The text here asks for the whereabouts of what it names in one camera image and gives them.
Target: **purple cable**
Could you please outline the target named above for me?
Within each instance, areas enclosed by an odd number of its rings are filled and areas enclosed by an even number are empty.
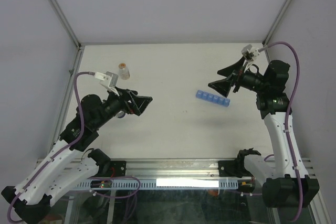
[[[126,196],[108,196],[108,195],[104,195],[104,194],[100,194],[96,191],[92,191],[94,194],[97,194],[99,196],[102,196],[102,197],[105,197],[105,198],[109,198],[109,199],[126,199],[126,198],[129,198],[129,197],[132,197],[133,195],[135,195],[139,190],[140,190],[140,187],[141,187],[141,181],[138,179],[138,178],[135,178],[135,177],[132,177],[132,176],[124,176],[124,177],[115,177],[115,178],[101,178],[101,177],[91,177],[90,179],[96,179],[96,180],[103,180],[103,181],[108,181],[108,180],[115,180],[115,179],[125,179],[125,178],[128,178],[128,179],[134,179],[138,182],[138,187],[136,190],[134,190],[134,192],[132,192],[131,194],[129,195],[126,195]]]
[[[136,210],[136,205],[138,203],[138,197],[137,195],[135,194],[134,197],[133,197],[133,200],[131,202],[131,205],[129,205],[129,200],[130,198],[127,199],[127,202],[126,202],[126,210],[125,210],[125,214],[124,214],[124,218],[122,220],[122,224],[126,224],[126,222],[133,216],[134,214],[134,211]],[[133,206],[133,210],[132,212],[128,215],[129,213],[129,209]]]
[[[78,112],[79,112],[79,117],[80,117],[80,133],[79,136],[72,141],[70,144],[67,144],[66,146],[64,146],[63,148],[61,148],[58,152],[56,152],[52,157],[50,157],[51,159],[54,159],[57,155],[59,155],[62,151],[64,151],[65,149],[69,148],[70,146],[76,144],[81,137],[84,134],[84,115],[83,115],[83,110],[82,110],[82,106],[80,105],[80,99],[79,99],[79,95],[78,95],[78,89],[77,89],[77,78],[83,74],[89,74],[91,76],[94,76],[95,73],[94,72],[80,72],[77,73],[75,75],[74,78],[74,91],[75,91],[75,96],[76,96],[76,101],[77,101],[77,105],[78,105]],[[28,188],[28,186],[36,179],[36,177],[46,168],[46,166],[49,164],[49,161],[47,161],[46,163],[44,163],[41,168],[32,176],[32,178],[27,182],[27,184],[23,187],[23,190],[26,190]],[[12,208],[14,206],[14,203],[16,202],[16,200],[20,197],[22,193],[18,193],[14,199],[12,200],[8,210],[7,210],[7,220],[9,221],[9,223],[21,223],[23,222],[23,220],[13,220],[11,218],[11,211]]]
[[[294,54],[295,62],[296,62],[296,79],[295,79],[295,85],[294,85],[294,88],[293,88],[293,92],[292,92],[292,95],[290,96],[287,111],[286,111],[285,130],[286,130],[286,137],[287,137],[287,140],[288,140],[288,146],[289,146],[289,149],[290,149],[290,154],[291,154],[292,159],[293,159],[293,165],[294,165],[294,167],[297,167],[298,162],[296,160],[292,140],[291,140],[291,137],[290,137],[290,134],[289,134],[289,131],[288,131],[288,117],[289,117],[290,108],[292,106],[293,99],[294,99],[294,96],[295,96],[295,93],[296,93],[296,89],[297,89],[298,83],[299,83],[299,77],[300,77],[299,57],[298,57],[295,49],[290,44],[288,44],[287,42],[284,42],[284,41],[279,41],[279,42],[272,43],[265,48],[261,48],[261,51],[264,51],[267,48],[270,48],[270,47],[275,46],[275,45],[285,45],[285,46],[287,46],[292,51],[292,53]],[[300,217],[300,214],[301,214],[301,211],[302,211],[302,203],[303,203],[302,182],[301,182],[299,170],[295,169],[295,175],[296,175],[296,178],[298,180],[298,186],[299,186],[299,208],[298,208],[298,211],[297,211],[295,217],[291,220],[291,222],[297,221],[297,219]]]
[[[274,154],[269,154],[264,158],[264,161],[266,161],[267,159],[269,159],[270,157],[274,157]]]

